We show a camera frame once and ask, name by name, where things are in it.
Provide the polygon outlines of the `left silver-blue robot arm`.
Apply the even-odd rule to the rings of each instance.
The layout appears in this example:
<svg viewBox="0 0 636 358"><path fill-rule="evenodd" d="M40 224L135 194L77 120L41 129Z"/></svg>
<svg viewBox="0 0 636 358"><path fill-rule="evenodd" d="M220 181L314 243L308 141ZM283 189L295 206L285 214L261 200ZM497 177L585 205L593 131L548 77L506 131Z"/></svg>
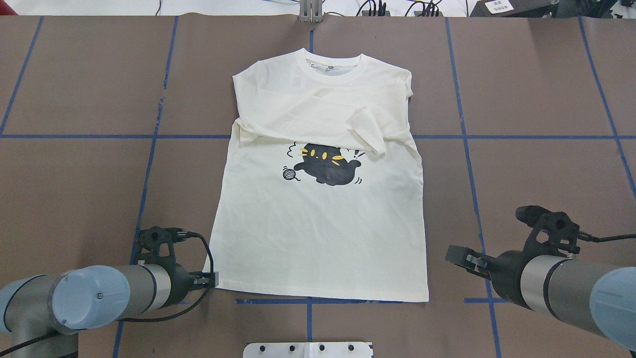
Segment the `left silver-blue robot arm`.
<svg viewBox="0 0 636 358"><path fill-rule="evenodd" d="M77 358L78 335L116 321L179 303L189 292L205 293L218 272L179 270L169 275L157 264L92 266L59 275L35 275L1 290L1 331L11 358Z"/></svg>

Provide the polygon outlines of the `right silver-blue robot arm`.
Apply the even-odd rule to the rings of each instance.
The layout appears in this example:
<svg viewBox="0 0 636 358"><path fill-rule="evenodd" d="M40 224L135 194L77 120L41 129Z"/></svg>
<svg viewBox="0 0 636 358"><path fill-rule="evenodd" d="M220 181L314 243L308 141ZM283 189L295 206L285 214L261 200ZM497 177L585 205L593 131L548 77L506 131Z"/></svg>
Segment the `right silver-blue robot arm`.
<svg viewBox="0 0 636 358"><path fill-rule="evenodd" d="M497 258L450 245L445 260L488 279L508 303L636 349L636 269L509 250Z"/></svg>

